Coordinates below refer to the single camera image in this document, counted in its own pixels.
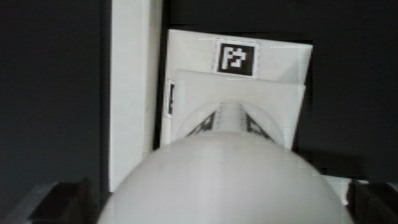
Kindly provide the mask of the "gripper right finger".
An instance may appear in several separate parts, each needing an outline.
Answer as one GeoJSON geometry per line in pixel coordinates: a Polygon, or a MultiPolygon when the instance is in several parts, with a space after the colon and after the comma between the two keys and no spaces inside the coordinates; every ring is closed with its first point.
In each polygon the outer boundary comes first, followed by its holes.
{"type": "Polygon", "coordinates": [[[389,184],[351,181],[346,200],[353,224],[398,224],[398,191],[389,184]]]}

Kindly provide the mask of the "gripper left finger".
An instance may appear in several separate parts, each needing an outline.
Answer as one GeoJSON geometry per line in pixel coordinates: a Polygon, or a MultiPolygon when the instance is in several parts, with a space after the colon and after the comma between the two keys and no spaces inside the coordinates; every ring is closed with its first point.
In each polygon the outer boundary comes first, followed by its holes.
{"type": "Polygon", "coordinates": [[[90,181],[37,185],[0,224],[94,224],[97,205],[90,181]]]}

